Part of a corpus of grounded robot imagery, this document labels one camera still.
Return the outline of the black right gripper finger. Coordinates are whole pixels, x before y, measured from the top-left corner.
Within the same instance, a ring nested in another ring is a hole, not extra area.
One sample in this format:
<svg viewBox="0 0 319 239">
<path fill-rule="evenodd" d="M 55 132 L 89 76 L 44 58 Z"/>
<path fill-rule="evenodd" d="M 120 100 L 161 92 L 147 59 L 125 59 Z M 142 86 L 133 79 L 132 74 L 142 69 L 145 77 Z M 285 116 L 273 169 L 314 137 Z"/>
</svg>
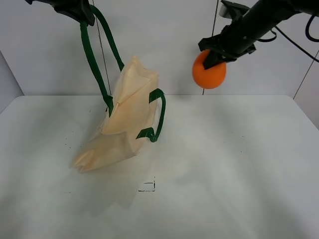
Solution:
<svg viewBox="0 0 319 239">
<path fill-rule="evenodd" d="M 203 66 L 205 70 L 225 62 L 225 59 L 223 58 L 224 56 L 218 52 L 207 49 L 204 51 L 204 53 L 206 54 L 203 61 Z"/>
</svg>

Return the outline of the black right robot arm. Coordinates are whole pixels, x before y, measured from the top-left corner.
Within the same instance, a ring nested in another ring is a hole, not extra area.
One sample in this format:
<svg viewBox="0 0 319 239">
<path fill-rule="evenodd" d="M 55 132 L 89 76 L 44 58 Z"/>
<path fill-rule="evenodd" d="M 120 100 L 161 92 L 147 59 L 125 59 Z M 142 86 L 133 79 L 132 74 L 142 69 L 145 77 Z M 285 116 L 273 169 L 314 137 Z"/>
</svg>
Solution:
<svg viewBox="0 0 319 239">
<path fill-rule="evenodd" d="M 251 8 L 227 0 L 221 3 L 226 8 L 226 17 L 232 22 L 220 34 L 199 42 L 200 51 L 209 51 L 203 61 L 205 70 L 253 53 L 256 41 L 295 14 L 319 15 L 317 0 L 259 0 Z"/>
</svg>

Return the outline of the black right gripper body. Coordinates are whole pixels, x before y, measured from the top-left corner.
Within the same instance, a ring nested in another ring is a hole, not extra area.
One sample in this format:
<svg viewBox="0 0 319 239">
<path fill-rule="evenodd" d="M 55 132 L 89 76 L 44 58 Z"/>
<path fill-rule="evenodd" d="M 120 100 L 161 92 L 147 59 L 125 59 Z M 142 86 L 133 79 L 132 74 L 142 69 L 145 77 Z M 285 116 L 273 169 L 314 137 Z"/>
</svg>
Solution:
<svg viewBox="0 0 319 239">
<path fill-rule="evenodd" d="M 256 50 L 254 42 L 227 25 L 220 34 L 201 39 L 198 46 L 200 51 L 211 50 L 223 56 L 243 56 Z"/>
</svg>

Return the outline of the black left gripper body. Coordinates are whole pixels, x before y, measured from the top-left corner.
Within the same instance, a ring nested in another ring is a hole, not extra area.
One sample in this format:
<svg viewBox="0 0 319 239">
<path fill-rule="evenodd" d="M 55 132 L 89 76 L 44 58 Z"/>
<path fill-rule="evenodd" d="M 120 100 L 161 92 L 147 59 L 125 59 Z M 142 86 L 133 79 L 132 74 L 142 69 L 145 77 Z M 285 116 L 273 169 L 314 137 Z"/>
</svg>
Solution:
<svg viewBox="0 0 319 239">
<path fill-rule="evenodd" d="M 95 17 L 88 0 L 55 0 L 51 3 L 57 13 L 66 15 L 77 22 L 93 26 Z"/>
</svg>

